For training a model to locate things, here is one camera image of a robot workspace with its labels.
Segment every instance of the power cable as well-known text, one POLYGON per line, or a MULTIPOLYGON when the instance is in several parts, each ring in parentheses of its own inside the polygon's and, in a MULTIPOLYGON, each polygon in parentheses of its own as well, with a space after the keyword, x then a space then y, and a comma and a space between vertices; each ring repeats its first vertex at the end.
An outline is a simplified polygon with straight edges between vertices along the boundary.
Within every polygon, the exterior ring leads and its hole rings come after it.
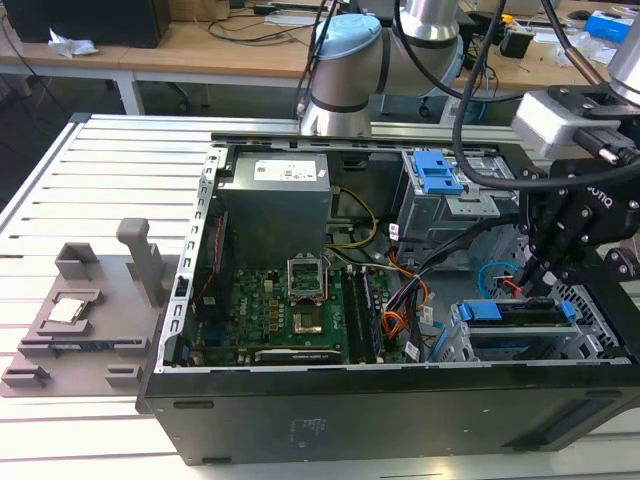
POLYGON ((11 46, 11 48, 13 49, 15 54, 20 58, 20 61, 22 61, 24 66, 27 67, 27 69, 31 72, 31 74, 35 77, 35 79, 44 87, 44 89, 47 91, 47 93, 49 94, 49 96, 51 97, 53 102, 58 107, 60 107, 60 110, 62 110, 65 115, 70 116, 69 112, 67 111, 67 109, 62 105, 62 103, 60 103, 58 98, 53 93, 51 93, 51 90, 49 90, 49 87, 47 87, 46 83, 42 80, 42 78, 40 78, 40 76, 35 72, 35 70, 33 68, 31 68, 31 65, 29 65, 29 63, 27 63, 25 58, 22 56, 22 54, 18 51, 16 46, 11 41, 11 38, 9 37, 9 33, 7 32, 7 28, 5 26, 5 20, 6 19, 7 19, 7 15, 3 15, 2 16, 2 20, 0 20, 0 26, 2 27, 2 33, 4 34, 4 38, 6 38, 7 42, 9 43, 9 45, 11 46))

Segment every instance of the motherboard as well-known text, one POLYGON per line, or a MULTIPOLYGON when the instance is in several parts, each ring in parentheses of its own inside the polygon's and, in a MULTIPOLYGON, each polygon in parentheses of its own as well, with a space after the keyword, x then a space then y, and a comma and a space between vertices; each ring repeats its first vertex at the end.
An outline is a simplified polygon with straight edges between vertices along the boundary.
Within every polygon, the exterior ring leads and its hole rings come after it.
MULTIPOLYGON (((286 269, 235 270, 229 317, 225 322, 207 315, 203 305, 198 314, 198 333, 192 348, 194 365, 236 366, 250 364, 315 363, 349 364, 351 309, 345 306, 345 273, 325 269, 322 280, 314 271, 298 271, 289 282, 286 269), (321 298, 292 300, 291 292, 317 291, 321 298)), ((387 276, 382 270, 366 272, 373 311, 367 318, 379 327, 383 305, 389 299, 387 276)), ((376 355, 384 347, 381 336, 373 334, 369 342, 378 343, 376 355)), ((393 355, 395 345, 387 345, 393 355)))

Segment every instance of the white label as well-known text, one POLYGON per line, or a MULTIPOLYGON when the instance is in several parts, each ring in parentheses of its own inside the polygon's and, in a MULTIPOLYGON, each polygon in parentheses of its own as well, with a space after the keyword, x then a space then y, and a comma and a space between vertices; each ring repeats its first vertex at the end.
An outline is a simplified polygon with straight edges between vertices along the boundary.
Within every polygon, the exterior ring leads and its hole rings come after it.
POLYGON ((420 323, 433 326, 433 308, 425 306, 422 309, 420 323))
POLYGON ((56 345, 56 350, 82 350, 80 345, 56 345))
POLYGON ((407 342, 407 344, 404 346, 404 351, 407 355, 413 358, 414 361, 420 361, 420 350, 418 350, 418 347, 416 347, 413 343, 407 342))
POLYGON ((400 225, 398 225, 397 223, 390 223, 389 224, 389 238, 391 238, 391 240, 398 241, 400 239, 400 225))
POLYGON ((312 160, 259 160, 255 180, 273 182, 315 182, 316 162, 312 160))

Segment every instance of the cable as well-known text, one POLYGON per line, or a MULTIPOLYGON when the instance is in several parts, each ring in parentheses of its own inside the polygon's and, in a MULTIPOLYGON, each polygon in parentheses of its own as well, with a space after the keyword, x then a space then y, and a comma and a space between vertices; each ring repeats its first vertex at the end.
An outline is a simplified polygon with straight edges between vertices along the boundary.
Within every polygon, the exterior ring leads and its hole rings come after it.
MULTIPOLYGON (((425 66, 422 64, 420 59, 414 53, 413 48, 411 47, 411 45, 409 44, 409 40, 407 39, 407 35, 404 33, 404 30, 402 29, 402 22, 400 20, 400 0, 394 0, 393 2, 393 22, 397 29, 398 38, 400 39, 402 46, 407 52, 407 55, 409 55, 409 58, 411 58, 411 61, 413 62, 413 64, 416 66, 418 70, 420 70, 420 73, 422 73, 422 75, 424 75, 427 78, 427 80, 429 80, 435 87, 439 88, 441 91, 443 91, 447 95, 461 100, 462 94, 460 92, 457 92, 453 88, 448 87, 444 83, 442 83, 435 75, 433 75, 430 71, 428 71, 425 68, 425 66)), ((520 98, 522 98, 522 94, 505 95, 503 97, 496 97, 496 98, 489 98, 489 99, 471 98, 470 101, 479 102, 479 103, 501 103, 501 102, 510 102, 511 100, 518 100, 520 98)))
POLYGON ((307 78, 307 75, 308 75, 309 81, 307 82, 307 87, 305 88, 305 95, 304 95, 304 98, 306 99, 306 96, 309 92, 309 85, 311 85, 311 82, 313 80, 313 75, 315 73, 314 62, 316 62, 316 57, 322 50, 322 46, 324 45, 324 39, 327 35, 327 30, 329 28, 329 23, 331 22, 331 19, 333 18, 333 15, 338 5, 338 2, 336 1, 333 2, 333 4, 331 5, 331 8, 329 9, 327 18, 325 18, 324 20, 325 24, 322 28, 322 31, 320 32, 320 37, 316 38, 318 36, 317 32, 318 32, 318 27, 320 26, 320 18, 322 17, 322 12, 324 12, 326 8, 327 1, 328 0, 322 0, 320 5, 318 6, 318 11, 313 21, 313 30, 311 31, 311 41, 309 43, 309 49, 307 51, 307 63, 305 64, 304 70, 302 71, 302 75, 298 80, 298 85, 296 86, 295 95, 293 97, 292 118, 294 120, 298 118, 298 103, 300 102, 300 92, 302 91, 302 84, 304 83, 304 80, 307 78))
POLYGON ((211 273, 209 274, 209 277, 207 278, 207 281, 205 282, 204 287, 202 287, 202 290, 200 290, 200 293, 196 297, 196 300, 193 302, 194 305, 197 305, 198 303, 200 303, 200 300, 202 300, 204 292, 207 291, 207 288, 209 288, 209 285, 211 284, 211 281, 213 280, 213 277, 216 274, 216 268, 218 266, 218 250, 220 248, 220 237, 222 235, 222 220, 223 220, 223 217, 222 215, 220 215, 218 217, 218 225, 216 228, 216 238, 214 242, 215 245, 213 247, 213 266, 211 267, 211 273))
POLYGON ((420 264, 418 273, 409 283, 407 283, 407 285, 396 292, 396 294, 389 300, 387 308, 389 310, 396 309, 406 298, 411 289, 417 286, 418 279, 426 275, 436 265, 444 262, 452 253, 464 248, 469 248, 471 242, 473 242, 473 240, 482 232, 503 225, 517 225, 518 218, 519 215, 517 213, 504 215, 498 218, 487 218, 470 226, 455 237, 443 243, 440 247, 431 252, 429 256, 420 264))
MULTIPOLYGON (((411 270, 408 270, 398 265, 398 263, 396 262, 396 255, 393 251, 389 252, 389 262, 391 263, 391 265, 396 267, 400 271, 400 273, 402 273, 405 277, 407 278, 415 277, 415 274, 411 270)), ((429 289, 427 288, 427 284, 424 283, 422 279, 419 278, 419 280, 420 280, 420 287, 422 288, 423 298, 422 298, 422 303, 418 307, 418 310, 422 310, 427 305, 427 300, 429 300, 429 289)))
POLYGON ((491 298, 491 295, 489 295, 489 292, 484 286, 484 283, 482 281, 482 276, 484 275, 484 272, 486 272, 489 268, 493 268, 493 267, 509 267, 512 270, 515 270, 516 272, 520 270, 516 265, 514 265, 511 262, 490 262, 490 263, 487 263, 486 265, 483 265, 480 268, 480 270, 478 270, 478 278, 476 279, 478 291, 480 292, 480 295, 482 295, 483 298, 491 298))
POLYGON ((358 202, 358 204, 360 204, 360 206, 362 206, 362 208, 364 208, 367 211, 367 213, 371 217, 371 223, 372 223, 371 233, 369 234, 369 236, 367 238, 365 238, 364 240, 361 240, 359 242, 355 242, 355 243, 327 243, 327 244, 325 244, 325 247, 327 247, 327 248, 360 248, 360 247, 366 247, 367 245, 369 245, 373 241, 373 239, 375 238, 376 234, 378 233, 378 219, 376 218, 375 214, 373 213, 373 210, 371 210, 371 208, 369 208, 369 206, 365 203, 365 201, 362 200, 354 192, 352 192, 348 188, 344 188, 344 187, 340 187, 340 192, 344 192, 347 195, 349 195, 356 202, 358 202))
POLYGON ((589 61, 584 58, 582 53, 571 45, 569 38, 567 38, 567 34, 564 33, 562 29, 562 25, 560 24, 560 20, 558 20, 558 16, 553 9, 553 5, 551 5, 550 0, 541 0, 542 7, 544 8, 547 17, 549 17, 549 23, 553 27, 553 31, 556 33, 558 40, 560 41, 560 45, 564 48, 564 52, 571 63, 573 63, 574 67, 578 69, 578 71, 582 74, 584 78, 591 85, 599 85, 601 83, 605 83, 605 79, 602 78, 602 75, 598 73, 598 71, 589 63, 589 61))
POLYGON ((211 22, 209 24, 208 27, 208 32, 209 34, 214 37, 214 38, 218 38, 220 40, 227 40, 230 42, 237 42, 237 43, 260 43, 260 42, 265 42, 265 41, 269 41, 269 40, 275 40, 277 38, 282 37, 282 35, 284 34, 288 34, 290 32, 296 31, 296 30, 301 30, 303 28, 309 28, 311 25, 302 25, 299 27, 292 27, 292 28, 288 28, 286 30, 281 30, 279 32, 274 32, 274 33, 270 33, 268 35, 262 35, 261 37, 253 37, 253 38, 234 38, 234 37, 227 37, 225 35, 219 35, 215 32, 211 31, 211 27, 217 25, 217 22, 211 22))
POLYGON ((62 105, 62 103, 60 103, 60 101, 58 100, 58 98, 51 93, 51 90, 49 90, 49 87, 47 87, 47 85, 45 84, 45 82, 38 76, 38 74, 33 70, 33 68, 31 68, 31 65, 29 65, 27 63, 27 61, 25 60, 25 58, 20 54, 20 52, 18 51, 18 49, 16 48, 16 46, 13 44, 13 42, 11 41, 11 38, 9 37, 9 34, 7 33, 7 28, 5 26, 5 20, 7 19, 7 15, 3 15, 2 16, 2 20, 0 20, 0 26, 2 27, 2 33, 4 34, 4 38, 6 38, 7 42, 9 43, 9 45, 11 46, 11 48, 13 49, 13 51, 15 52, 16 55, 18 55, 18 57, 20 58, 20 60, 22 61, 22 63, 24 64, 25 67, 27 67, 29 69, 29 71, 31 72, 31 74, 35 77, 35 79, 40 82, 40 84, 44 87, 44 89, 47 91, 47 93, 49 94, 49 96, 51 97, 51 100, 53 100, 53 102, 60 107, 60 110, 62 110, 64 112, 65 115, 69 116, 69 112, 67 111, 66 108, 64 108, 64 106, 62 105))
POLYGON ((622 168, 618 168, 615 170, 609 170, 601 173, 593 173, 587 175, 581 175, 571 178, 542 178, 537 180, 522 180, 522 179, 507 179, 507 178, 494 178, 488 175, 482 175, 478 173, 469 163, 465 153, 464 146, 462 143, 462 128, 464 126, 464 113, 469 105, 471 91, 473 90, 473 86, 475 84, 475 80, 480 72, 480 69, 483 65, 483 59, 487 55, 489 51, 489 46, 491 44, 491 38, 495 34, 498 28, 498 19, 502 15, 502 10, 504 9, 506 0, 500 0, 498 4, 498 8, 496 9, 493 18, 491 19, 491 24, 489 25, 489 31, 487 35, 485 35, 485 39, 482 42, 480 47, 480 54, 478 58, 476 58, 475 63, 473 64, 473 68, 471 73, 469 74, 469 79, 467 80, 467 84, 465 85, 463 98, 460 100, 460 105, 458 106, 458 112, 456 113, 456 118, 453 123, 452 130, 452 148, 455 154, 455 158, 458 162, 459 167, 463 171, 463 173, 471 180, 473 183, 478 185, 483 185, 486 187, 494 188, 496 190, 530 190, 530 191, 539 191, 539 190, 554 190, 554 189, 575 189, 582 188, 591 185, 608 185, 612 183, 624 182, 629 180, 629 178, 634 177, 640 174, 640 162, 636 161, 630 165, 627 165, 622 168))
POLYGON ((383 265, 382 263, 358 262, 357 260, 354 260, 353 258, 349 257, 348 255, 345 255, 344 253, 340 252, 336 248, 328 247, 327 250, 331 251, 336 257, 338 257, 340 260, 342 260, 344 263, 347 263, 347 264, 358 265, 360 267, 380 268, 382 270, 390 270, 390 271, 393 271, 393 272, 397 272, 398 271, 398 269, 396 267, 391 266, 391 265, 383 265))

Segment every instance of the table leg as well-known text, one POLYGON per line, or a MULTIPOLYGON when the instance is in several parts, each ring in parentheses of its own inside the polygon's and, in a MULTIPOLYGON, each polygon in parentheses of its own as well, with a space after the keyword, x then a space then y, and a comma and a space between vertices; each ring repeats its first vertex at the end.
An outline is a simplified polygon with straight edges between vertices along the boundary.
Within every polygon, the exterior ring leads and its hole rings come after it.
POLYGON ((142 104, 142 98, 140 98, 140 90, 133 79, 133 75, 118 76, 115 81, 118 84, 125 113, 127 115, 144 115, 144 105, 142 104))

